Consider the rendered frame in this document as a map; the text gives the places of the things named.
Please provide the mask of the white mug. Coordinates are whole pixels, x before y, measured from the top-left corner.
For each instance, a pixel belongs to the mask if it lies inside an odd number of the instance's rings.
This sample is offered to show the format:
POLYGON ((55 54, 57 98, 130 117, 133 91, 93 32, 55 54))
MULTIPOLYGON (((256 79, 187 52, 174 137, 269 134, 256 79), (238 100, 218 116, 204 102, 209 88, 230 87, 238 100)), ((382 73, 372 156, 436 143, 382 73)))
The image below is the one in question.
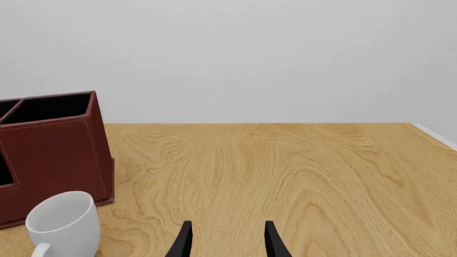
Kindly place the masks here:
POLYGON ((99 249, 99 216, 87 192, 63 192, 42 201, 25 225, 35 246, 31 257, 95 257, 99 249))

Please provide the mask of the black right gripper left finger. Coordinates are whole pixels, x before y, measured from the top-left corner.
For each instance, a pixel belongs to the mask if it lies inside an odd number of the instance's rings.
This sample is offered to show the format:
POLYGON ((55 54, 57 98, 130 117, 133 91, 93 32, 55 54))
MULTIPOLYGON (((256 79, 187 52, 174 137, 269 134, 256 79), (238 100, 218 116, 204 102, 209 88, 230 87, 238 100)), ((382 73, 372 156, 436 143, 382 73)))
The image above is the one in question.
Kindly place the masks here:
POLYGON ((165 257, 190 257, 193 240, 191 221, 184 221, 182 227, 165 257))

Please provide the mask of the red-brown desk caddy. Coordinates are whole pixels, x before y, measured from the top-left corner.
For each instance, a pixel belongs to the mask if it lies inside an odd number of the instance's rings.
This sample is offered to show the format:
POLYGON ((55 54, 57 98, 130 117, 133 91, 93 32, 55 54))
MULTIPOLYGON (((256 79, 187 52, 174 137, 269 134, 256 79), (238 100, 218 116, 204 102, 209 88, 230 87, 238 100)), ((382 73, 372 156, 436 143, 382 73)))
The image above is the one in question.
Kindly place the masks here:
POLYGON ((114 158, 94 91, 0 100, 0 230, 67 191, 113 203, 114 158))

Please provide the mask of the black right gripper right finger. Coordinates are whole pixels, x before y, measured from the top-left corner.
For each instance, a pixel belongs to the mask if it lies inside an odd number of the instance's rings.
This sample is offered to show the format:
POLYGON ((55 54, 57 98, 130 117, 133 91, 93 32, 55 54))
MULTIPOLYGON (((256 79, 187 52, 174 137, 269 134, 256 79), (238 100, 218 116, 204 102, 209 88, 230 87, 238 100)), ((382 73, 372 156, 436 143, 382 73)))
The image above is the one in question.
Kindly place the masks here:
POLYGON ((267 257, 292 257, 273 221, 265 222, 264 240, 267 257))

